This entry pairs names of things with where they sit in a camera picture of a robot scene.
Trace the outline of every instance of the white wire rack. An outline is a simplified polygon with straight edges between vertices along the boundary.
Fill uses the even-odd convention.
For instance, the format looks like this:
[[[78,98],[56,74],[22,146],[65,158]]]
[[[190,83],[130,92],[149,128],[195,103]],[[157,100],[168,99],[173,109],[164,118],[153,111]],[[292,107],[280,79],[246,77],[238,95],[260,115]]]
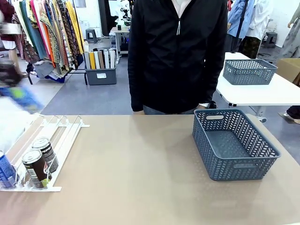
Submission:
[[[11,162],[15,162],[13,164],[14,168],[17,171],[17,177],[19,176],[18,182],[14,188],[10,189],[1,189],[0,191],[21,191],[21,192],[57,192],[61,191],[62,187],[56,187],[55,181],[67,159],[67,156],[72,148],[72,145],[80,131],[81,128],[88,128],[89,125],[84,124],[82,118],[80,116],[76,116],[74,120],[71,122],[66,116],[52,116],[49,119],[46,119],[45,116],[40,115],[43,121],[37,127],[37,129],[33,132],[30,138],[28,138],[27,142],[23,145],[22,148],[17,152],[15,157],[11,160]],[[32,143],[40,138],[47,137],[51,140],[53,151],[56,154],[56,158],[59,162],[59,166],[57,170],[53,173],[52,179],[47,184],[47,187],[39,189],[35,188],[30,176],[27,175],[27,171],[25,166],[22,163],[23,155],[31,149]]]

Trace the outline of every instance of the gray plastic basket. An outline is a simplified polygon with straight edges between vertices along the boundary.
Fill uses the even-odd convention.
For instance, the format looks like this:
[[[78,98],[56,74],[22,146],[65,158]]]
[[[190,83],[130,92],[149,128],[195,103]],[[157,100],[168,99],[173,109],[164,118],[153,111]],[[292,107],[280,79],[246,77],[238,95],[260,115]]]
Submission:
[[[260,180],[280,157],[238,109],[195,110],[193,137],[212,180]]]
[[[233,85],[267,85],[276,70],[265,60],[226,60],[223,77]]]

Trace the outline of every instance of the table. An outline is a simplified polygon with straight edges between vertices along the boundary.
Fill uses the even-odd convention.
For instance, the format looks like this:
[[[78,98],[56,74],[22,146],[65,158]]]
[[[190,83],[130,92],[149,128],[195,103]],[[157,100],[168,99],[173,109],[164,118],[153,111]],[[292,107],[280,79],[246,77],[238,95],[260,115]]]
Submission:
[[[241,53],[229,53],[226,60],[246,60]],[[224,100],[233,106],[259,106],[256,111],[258,117],[263,117],[268,105],[300,105],[300,88],[283,77],[274,74],[269,85],[232,85],[220,74],[217,91]]]
[[[275,225],[300,222],[300,166],[254,116],[279,158],[263,180],[212,181],[193,115],[82,116],[57,193],[0,192],[2,225]],[[18,151],[31,125],[9,152]]]
[[[130,29],[130,26],[121,26],[121,30],[118,30],[117,27],[113,27],[111,29],[111,32],[114,32],[115,35],[116,35],[116,47],[117,47],[117,64],[119,63],[119,60],[120,60],[120,56],[122,54],[128,54],[128,51],[121,51],[121,34],[122,33],[129,33],[129,29]]]

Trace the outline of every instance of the stool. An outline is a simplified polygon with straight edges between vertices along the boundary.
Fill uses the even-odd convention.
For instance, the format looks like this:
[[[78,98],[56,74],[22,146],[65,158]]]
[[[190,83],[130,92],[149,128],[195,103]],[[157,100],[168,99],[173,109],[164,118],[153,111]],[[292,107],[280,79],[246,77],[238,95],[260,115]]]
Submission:
[[[275,44],[277,41],[277,33],[275,32],[266,32],[266,36],[268,37],[266,41],[263,42],[264,48],[275,48]]]
[[[86,29],[85,30],[86,40],[88,43],[97,43],[97,36],[94,29]]]

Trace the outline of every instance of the black jacket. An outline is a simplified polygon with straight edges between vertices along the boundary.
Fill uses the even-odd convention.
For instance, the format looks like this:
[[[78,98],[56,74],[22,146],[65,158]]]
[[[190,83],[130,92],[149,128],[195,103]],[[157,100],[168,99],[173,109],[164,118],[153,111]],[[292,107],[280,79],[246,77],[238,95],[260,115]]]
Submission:
[[[172,0],[136,0],[128,55],[133,111],[145,105],[181,113],[210,102],[226,33],[226,0],[192,0],[180,19]]]

